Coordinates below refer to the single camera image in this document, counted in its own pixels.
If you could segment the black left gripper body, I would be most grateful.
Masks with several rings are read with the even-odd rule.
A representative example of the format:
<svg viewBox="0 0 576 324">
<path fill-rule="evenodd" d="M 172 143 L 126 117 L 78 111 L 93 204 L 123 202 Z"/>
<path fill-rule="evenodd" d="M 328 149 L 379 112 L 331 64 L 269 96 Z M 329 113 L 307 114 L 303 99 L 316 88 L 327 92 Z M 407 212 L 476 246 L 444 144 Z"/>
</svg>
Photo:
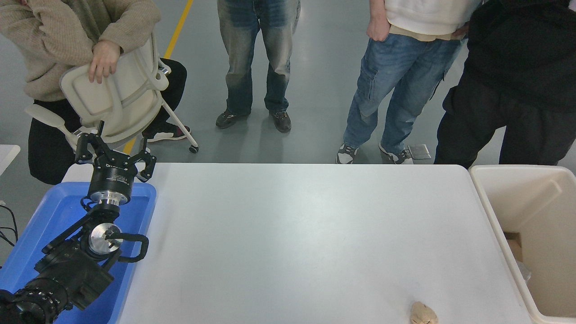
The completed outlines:
<svg viewBox="0 0 576 324">
<path fill-rule="evenodd" d="M 95 163 L 89 186 L 89 197 L 97 198 L 104 192 L 119 193 L 124 198 L 131 198 L 135 178 L 135 166 L 114 166 L 108 162 Z"/>
</svg>

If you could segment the person's right hand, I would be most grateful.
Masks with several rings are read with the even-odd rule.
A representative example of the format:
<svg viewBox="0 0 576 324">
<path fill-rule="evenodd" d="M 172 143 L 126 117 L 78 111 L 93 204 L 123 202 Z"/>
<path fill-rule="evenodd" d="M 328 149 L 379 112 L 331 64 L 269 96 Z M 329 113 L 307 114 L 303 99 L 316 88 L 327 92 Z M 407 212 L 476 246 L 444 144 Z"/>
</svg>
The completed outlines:
<svg viewBox="0 0 576 324">
<path fill-rule="evenodd" d="M 391 24 L 385 17 L 372 17 L 369 20 L 366 35 L 373 41 L 383 42 L 390 33 Z"/>
</svg>

